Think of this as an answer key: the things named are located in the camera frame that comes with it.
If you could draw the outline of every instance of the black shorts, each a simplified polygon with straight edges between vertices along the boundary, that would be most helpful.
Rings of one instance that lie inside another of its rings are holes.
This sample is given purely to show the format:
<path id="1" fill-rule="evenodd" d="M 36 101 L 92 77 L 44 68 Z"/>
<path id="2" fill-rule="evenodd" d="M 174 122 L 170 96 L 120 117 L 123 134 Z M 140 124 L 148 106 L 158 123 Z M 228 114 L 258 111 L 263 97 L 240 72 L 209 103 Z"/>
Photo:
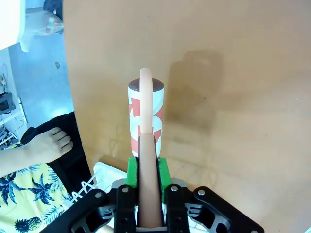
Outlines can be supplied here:
<path id="1" fill-rule="evenodd" d="M 35 136 L 55 127 L 65 131 L 71 137 L 73 148 L 48 165 L 55 171 L 69 193 L 78 192 L 82 188 L 81 181 L 87 182 L 91 178 L 91 173 L 87 165 L 74 112 L 53 118 L 37 128 L 30 127 L 20 142 L 27 144 Z"/>

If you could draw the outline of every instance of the can lid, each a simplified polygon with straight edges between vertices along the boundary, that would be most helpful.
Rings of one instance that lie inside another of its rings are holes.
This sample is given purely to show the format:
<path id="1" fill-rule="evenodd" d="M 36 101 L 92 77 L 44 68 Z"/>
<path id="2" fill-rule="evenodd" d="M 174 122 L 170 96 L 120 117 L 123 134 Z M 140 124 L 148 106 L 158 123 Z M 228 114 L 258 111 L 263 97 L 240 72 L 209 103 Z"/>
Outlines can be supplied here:
<path id="1" fill-rule="evenodd" d="M 139 91 L 139 79 L 132 80 L 128 87 L 133 91 Z M 164 88 L 164 83 L 161 82 L 159 79 L 152 78 L 152 88 L 153 92 L 162 90 Z"/>

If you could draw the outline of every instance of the white can with red pattern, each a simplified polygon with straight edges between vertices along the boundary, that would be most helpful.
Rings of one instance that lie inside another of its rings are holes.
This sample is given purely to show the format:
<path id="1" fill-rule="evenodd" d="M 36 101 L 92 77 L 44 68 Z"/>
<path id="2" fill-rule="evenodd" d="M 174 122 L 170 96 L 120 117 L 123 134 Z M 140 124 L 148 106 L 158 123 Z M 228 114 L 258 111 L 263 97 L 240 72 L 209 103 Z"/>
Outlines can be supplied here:
<path id="1" fill-rule="evenodd" d="M 152 128 L 155 137 L 155 147 L 157 157 L 161 152 L 162 121 L 163 121 L 163 101 L 164 84 L 158 79 L 152 79 Z M 140 136 L 140 95 L 139 79 L 132 80 L 128 85 L 128 104 L 130 110 L 130 132 L 132 154 L 138 157 L 138 137 Z"/>

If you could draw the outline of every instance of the orange tabletop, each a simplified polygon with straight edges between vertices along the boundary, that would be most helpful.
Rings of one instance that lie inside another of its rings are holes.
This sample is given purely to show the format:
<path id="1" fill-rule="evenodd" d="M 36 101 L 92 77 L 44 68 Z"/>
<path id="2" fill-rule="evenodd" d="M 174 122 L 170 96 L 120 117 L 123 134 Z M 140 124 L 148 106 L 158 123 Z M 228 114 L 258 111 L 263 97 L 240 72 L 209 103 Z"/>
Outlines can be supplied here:
<path id="1" fill-rule="evenodd" d="M 306 0 L 64 1 L 66 57 L 89 166 L 132 156 L 127 85 L 165 84 L 162 157 L 268 233 L 311 216 L 311 14 Z"/>

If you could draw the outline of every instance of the bolt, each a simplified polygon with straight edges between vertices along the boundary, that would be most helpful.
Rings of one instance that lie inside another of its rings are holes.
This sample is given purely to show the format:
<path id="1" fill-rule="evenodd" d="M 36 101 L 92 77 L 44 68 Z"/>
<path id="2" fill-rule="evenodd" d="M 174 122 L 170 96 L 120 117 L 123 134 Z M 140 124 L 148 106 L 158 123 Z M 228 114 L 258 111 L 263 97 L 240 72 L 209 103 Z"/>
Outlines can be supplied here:
<path id="1" fill-rule="evenodd" d="M 123 188 L 123 189 L 122 189 L 122 192 L 123 192 L 123 193 L 127 193 L 127 192 L 128 192 L 128 188 Z"/>
<path id="2" fill-rule="evenodd" d="M 176 186 L 172 186 L 172 187 L 171 187 L 171 190 L 172 190 L 173 192 L 176 192 L 176 191 L 178 190 L 178 188 L 177 188 Z"/>
<path id="3" fill-rule="evenodd" d="M 205 194 L 205 192 L 204 192 L 204 190 L 200 189 L 200 190 L 198 191 L 198 194 L 199 194 L 200 196 L 203 196 L 203 195 Z"/>
<path id="4" fill-rule="evenodd" d="M 102 196 L 102 193 L 96 193 L 96 194 L 95 194 L 95 197 L 96 197 L 96 198 L 100 198 L 101 196 Z"/>

